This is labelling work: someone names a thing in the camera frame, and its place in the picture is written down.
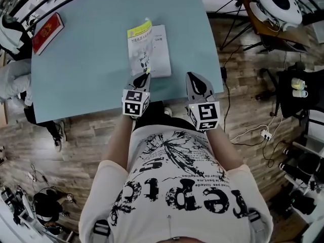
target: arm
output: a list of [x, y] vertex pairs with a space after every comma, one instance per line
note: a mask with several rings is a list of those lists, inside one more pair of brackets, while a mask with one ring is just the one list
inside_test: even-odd
[[98, 167], [87, 202], [82, 210], [79, 233], [82, 242], [92, 242], [96, 221], [107, 220], [118, 194], [127, 180], [128, 150], [133, 121], [122, 115], [114, 129], [106, 153]]
[[110, 137], [107, 151], [102, 160], [113, 161], [126, 170], [132, 127], [132, 119], [127, 115], [122, 115]]
[[216, 160], [226, 171], [243, 165], [243, 158], [238, 155], [220, 126], [216, 129], [208, 130], [206, 134]]

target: book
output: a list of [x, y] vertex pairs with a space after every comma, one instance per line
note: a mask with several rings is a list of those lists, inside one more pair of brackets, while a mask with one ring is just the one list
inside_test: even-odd
[[127, 31], [132, 75], [150, 72], [152, 77], [171, 75], [169, 49], [164, 25], [144, 24]]
[[32, 39], [34, 53], [40, 55], [54, 37], [64, 28], [58, 13], [54, 13]]

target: power strip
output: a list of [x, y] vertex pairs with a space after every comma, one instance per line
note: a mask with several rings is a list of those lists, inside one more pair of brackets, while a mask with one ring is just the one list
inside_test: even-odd
[[272, 134], [269, 133], [267, 130], [262, 130], [261, 137], [265, 138], [266, 140], [271, 140]]

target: electrical cord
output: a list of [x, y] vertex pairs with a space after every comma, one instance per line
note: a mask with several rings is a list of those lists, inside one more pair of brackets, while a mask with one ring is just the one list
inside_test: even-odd
[[226, 60], [226, 62], [224, 64], [224, 67], [226, 66], [227, 62], [232, 58], [233, 54], [240, 49], [240, 47], [248, 47], [248, 46], [252, 46], [252, 45], [254, 45], [254, 44], [240, 45], [240, 46], [238, 46], [238, 48], [235, 51], [233, 51], [232, 54], [229, 56], [229, 58]]
[[[46, 179], [46, 177], [38, 170], [36, 170], [35, 166], [33, 163], [30, 164], [30, 167], [32, 169], [32, 173], [31, 173], [31, 176], [32, 176], [32, 183], [31, 183], [31, 186], [34, 190], [34, 192], [36, 192], [35, 188], [34, 188], [34, 180], [35, 182], [41, 182], [41, 183], [46, 183], [48, 186], [50, 186], [48, 180]], [[37, 178], [37, 173], [40, 173], [40, 175], [42, 176], [42, 181], [40, 181], [38, 178]]]
[[273, 156], [273, 154], [274, 154], [274, 152], [275, 152], [275, 149], [278, 147], [278, 145], [279, 145], [280, 143], [284, 143], [284, 144], [288, 144], [288, 143], [285, 142], [284, 140], [280, 140], [280, 141], [276, 144], [276, 146], [274, 147], [274, 149], [273, 149], [273, 151], [272, 151], [272, 154], [271, 154], [270, 158], [266, 158], [265, 155], [264, 155], [264, 149], [265, 149], [265, 147], [267, 146], [267, 143], [268, 143], [268, 140], [267, 140], [267, 142], [265, 143], [264, 147], [262, 148], [262, 155], [263, 155], [263, 158], [264, 158], [265, 160], [268, 161], [268, 164], [267, 164], [268, 168], [272, 168], [273, 165], [274, 165], [274, 160], [272, 159], [272, 156]]
[[280, 124], [282, 123], [282, 118], [283, 118], [283, 116], [281, 115], [281, 120], [279, 122], [279, 125], [277, 126], [277, 128], [275, 128], [274, 133], [272, 134], [272, 137], [274, 137], [275, 132], [278, 130]]
[[256, 145], [260, 145], [263, 143], [263, 141], [259, 142], [259, 143], [256, 143], [256, 144], [253, 144], [253, 145], [250, 145], [250, 144], [245, 144], [245, 143], [232, 143], [233, 145], [244, 145], [244, 146], [249, 146], [249, 147], [254, 147]]
[[227, 118], [227, 115], [228, 115], [229, 109], [231, 108], [230, 92], [229, 92], [229, 88], [228, 88], [228, 85], [227, 85], [227, 82], [226, 82], [226, 80], [227, 80], [226, 64], [227, 64], [227, 62], [232, 58], [233, 54], [234, 54], [235, 52], [237, 52], [241, 47], [249, 47], [249, 46], [252, 46], [252, 45], [254, 45], [254, 44], [249, 44], [249, 45], [240, 45], [240, 46], [238, 46], [238, 48], [237, 48], [235, 51], [233, 51], [233, 52], [231, 53], [231, 55], [230, 55], [229, 58], [226, 60], [226, 62], [224, 63], [224, 66], [223, 66], [223, 68], [222, 68], [222, 71], [224, 71], [223, 81], [224, 81], [224, 84], [225, 84], [225, 86], [226, 86], [227, 93], [228, 93], [228, 108], [227, 108], [226, 114], [225, 114], [225, 116], [224, 116], [224, 132], [226, 131], [226, 118]]
[[266, 125], [266, 124], [260, 124], [260, 125], [257, 126], [256, 128], [249, 129], [248, 131], [246, 131], [246, 132], [244, 132], [244, 133], [242, 133], [242, 134], [240, 134], [240, 135], [237, 135], [235, 138], [231, 139], [231, 141], [232, 141], [232, 140], [235, 140], [235, 139], [237, 139], [237, 138], [239, 138], [240, 136], [245, 135], [246, 133], [248, 133], [248, 132], [250, 132], [250, 131], [257, 130], [257, 129], [260, 128], [260, 127], [267, 127], [267, 131], [269, 131], [269, 126], [268, 126], [268, 125]]
[[224, 132], [225, 132], [226, 131], [226, 118], [227, 118], [229, 109], [231, 107], [231, 99], [230, 99], [230, 93], [229, 93], [229, 88], [228, 88], [226, 79], [223, 79], [223, 80], [224, 80], [224, 84], [225, 84], [225, 86], [227, 88], [227, 93], [228, 93], [228, 108], [227, 108], [227, 111], [226, 111], [226, 114], [225, 114], [225, 117], [224, 117]]

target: wooden desk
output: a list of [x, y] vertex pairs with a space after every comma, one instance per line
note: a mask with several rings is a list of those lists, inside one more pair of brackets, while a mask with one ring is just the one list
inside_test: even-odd
[[256, 34], [278, 37], [290, 42], [295, 42], [295, 43], [302, 44], [306, 47], [310, 47], [310, 42], [309, 42], [307, 32], [302, 25], [300, 25], [299, 27], [293, 30], [287, 30], [287, 31], [281, 30], [279, 33], [276, 31], [272, 31], [269, 28], [276, 30], [276, 26], [271, 26], [268, 22], [259, 21], [258, 18], [255, 17], [255, 15], [251, 11], [250, 0], [241, 0], [241, 1], [248, 13], [248, 16], [251, 21], [251, 25]]

